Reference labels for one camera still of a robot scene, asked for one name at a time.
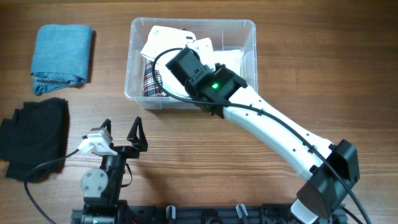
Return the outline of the red navy plaid shirt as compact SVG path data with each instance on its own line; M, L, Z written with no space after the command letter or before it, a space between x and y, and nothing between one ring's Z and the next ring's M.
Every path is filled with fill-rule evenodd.
M144 82L143 82L143 96L148 97L166 97L167 95L159 88L152 77L152 66L153 62L146 60L144 70Z

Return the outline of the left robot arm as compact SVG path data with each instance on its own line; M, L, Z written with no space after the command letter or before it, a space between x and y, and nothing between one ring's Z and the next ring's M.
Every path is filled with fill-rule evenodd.
M90 169L81 178L84 206L82 210L72 211L72 223L139 222L119 194L123 187L128 186L123 183L125 171L131 171L127 160L138 159L140 153L148 148L141 118L135 119L127 135L130 146L115 146L112 140L111 121L106 119L100 127L91 129L78 147L81 152L100 156L102 161L99 168Z

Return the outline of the cream cloth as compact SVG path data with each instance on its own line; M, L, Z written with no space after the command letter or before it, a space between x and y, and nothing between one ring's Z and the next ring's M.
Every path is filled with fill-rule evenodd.
M243 51L240 49L214 51L216 63L225 64L226 68L241 75Z

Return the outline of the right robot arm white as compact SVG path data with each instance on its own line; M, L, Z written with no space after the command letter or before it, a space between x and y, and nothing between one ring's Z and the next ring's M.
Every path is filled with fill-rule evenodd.
M201 63L192 49L178 49L166 63L188 102L246 129L285 159L305 181L290 211L302 223L330 218L359 180L356 147L304 129L262 99L246 80L216 64Z

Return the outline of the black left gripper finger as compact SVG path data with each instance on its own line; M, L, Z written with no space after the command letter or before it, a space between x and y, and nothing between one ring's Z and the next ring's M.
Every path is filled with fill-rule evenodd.
M146 152L148 149L147 139L143 130L142 119L137 116L126 138L136 150Z
M103 124L100 126L100 128L106 128L107 132L111 134L111 120L106 119Z

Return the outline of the white printed t-shirt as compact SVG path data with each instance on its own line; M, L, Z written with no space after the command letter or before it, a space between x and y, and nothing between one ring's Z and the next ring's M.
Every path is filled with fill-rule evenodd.
M153 62L156 56L168 49L188 47L194 50L200 58L200 62L215 70L215 57L211 39L197 39L193 32L164 26L153 26L149 32L147 42L141 50L141 55ZM171 94L181 98L188 98L185 87L174 77L165 66L178 54L178 50L161 56L155 66L155 75L159 83Z

